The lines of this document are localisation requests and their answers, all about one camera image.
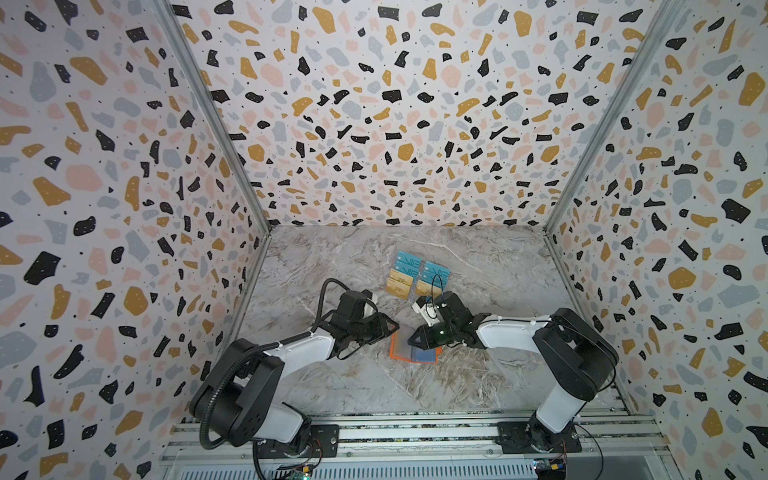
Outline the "orange card wallet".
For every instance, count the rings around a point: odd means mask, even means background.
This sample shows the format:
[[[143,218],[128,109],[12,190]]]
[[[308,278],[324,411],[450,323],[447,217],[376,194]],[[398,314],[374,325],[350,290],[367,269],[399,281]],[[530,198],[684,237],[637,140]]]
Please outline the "orange card wallet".
[[[389,357],[393,360],[405,361],[413,364],[437,364],[442,348],[423,350],[408,344],[408,339],[415,330],[407,325],[401,326],[391,336]]]

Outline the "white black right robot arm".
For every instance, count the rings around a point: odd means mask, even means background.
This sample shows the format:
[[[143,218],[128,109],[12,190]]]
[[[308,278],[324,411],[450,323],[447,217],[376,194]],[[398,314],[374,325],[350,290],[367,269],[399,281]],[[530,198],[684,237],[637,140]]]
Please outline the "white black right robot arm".
[[[548,316],[505,318],[472,313],[451,291],[419,297],[412,305],[425,323],[408,344],[423,350],[455,344],[473,349],[512,349],[540,355],[555,386],[529,420],[540,442],[560,435],[602,389],[615,380],[619,356],[576,312],[560,308]]]

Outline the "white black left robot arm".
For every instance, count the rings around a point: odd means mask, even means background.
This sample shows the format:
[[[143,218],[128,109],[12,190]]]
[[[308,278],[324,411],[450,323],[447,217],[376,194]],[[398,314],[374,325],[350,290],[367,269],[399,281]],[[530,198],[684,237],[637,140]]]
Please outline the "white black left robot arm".
[[[295,407],[277,404],[279,383],[291,374],[329,359],[342,360],[350,346],[359,349],[391,337],[399,324],[378,309],[369,290],[345,290],[336,308],[319,307],[309,330],[257,345],[231,343],[193,396],[189,411],[199,422],[205,450],[251,441],[279,444],[293,455],[311,441],[311,418]]]

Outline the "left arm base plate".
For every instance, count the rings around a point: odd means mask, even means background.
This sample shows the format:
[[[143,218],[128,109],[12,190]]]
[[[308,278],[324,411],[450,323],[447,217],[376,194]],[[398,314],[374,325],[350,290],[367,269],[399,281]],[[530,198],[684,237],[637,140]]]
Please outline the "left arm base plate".
[[[286,461],[334,458],[338,452],[339,433],[338,424],[301,427],[288,443],[266,440],[258,445],[258,458]]]

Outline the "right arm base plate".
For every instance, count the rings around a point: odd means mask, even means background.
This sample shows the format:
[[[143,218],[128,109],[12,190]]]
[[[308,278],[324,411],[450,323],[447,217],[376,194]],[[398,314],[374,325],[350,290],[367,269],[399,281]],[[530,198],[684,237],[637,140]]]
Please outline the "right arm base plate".
[[[495,443],[504,454],[570,454],[582,451],[572,422],[560,433],[552,433],[535,418],[528,422],[499,422],[497,433]]]

